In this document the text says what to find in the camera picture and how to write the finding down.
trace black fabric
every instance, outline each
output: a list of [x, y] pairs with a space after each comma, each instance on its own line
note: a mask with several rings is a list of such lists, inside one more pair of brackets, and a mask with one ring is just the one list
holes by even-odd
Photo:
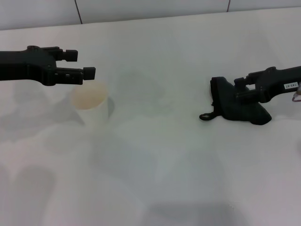
[[227, 120], [249, 121], [255, 125], [271, 121], [272, 117], [259, 103], [242, 105], [235, 101], [234, 94], [237, 90], [224, 77], [212, 78], [210, 84], [214, 111], [200, 115], [201, 120], [209, 121], [221, 115]]

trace white table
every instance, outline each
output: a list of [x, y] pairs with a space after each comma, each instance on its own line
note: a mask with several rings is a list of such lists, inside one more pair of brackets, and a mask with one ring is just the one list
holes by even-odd
[[104, 133], [72, 86], [0, 82], [2, 226], [300, 226], [301, 105], [265, 126], [219, 117], [211, 77], [301, 65], [301, 8], [0, 32], [1, 50], [77, 49], [110, 89]]

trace sticker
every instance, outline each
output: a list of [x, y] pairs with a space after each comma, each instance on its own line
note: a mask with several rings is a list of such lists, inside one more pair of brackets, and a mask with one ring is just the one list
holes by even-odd
[[285, 89], [291, 89], [291, 88], [298, 88], [298, 83], [297, 82], [292, 82], [292, 83], [288, 83], [288, 84], [284, 84], [284, 88]]

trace white wall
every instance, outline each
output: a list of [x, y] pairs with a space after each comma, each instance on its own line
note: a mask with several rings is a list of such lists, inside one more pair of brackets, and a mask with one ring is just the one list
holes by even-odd
[[301, 6], [301, 0], [231, 0], [229, 11]]
[[83, 23], [226, 12], [229, 0], [77, 0]]
[[80, 24], [74, 0], [0, 0], [0, 30]]

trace white cup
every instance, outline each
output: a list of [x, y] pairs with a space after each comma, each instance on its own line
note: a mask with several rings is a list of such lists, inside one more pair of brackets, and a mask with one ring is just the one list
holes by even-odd
[[71, 91], [71, 104], [89, 129], [101, 128], [109, 118], [108, 89], [98, 81], [84, 81]]

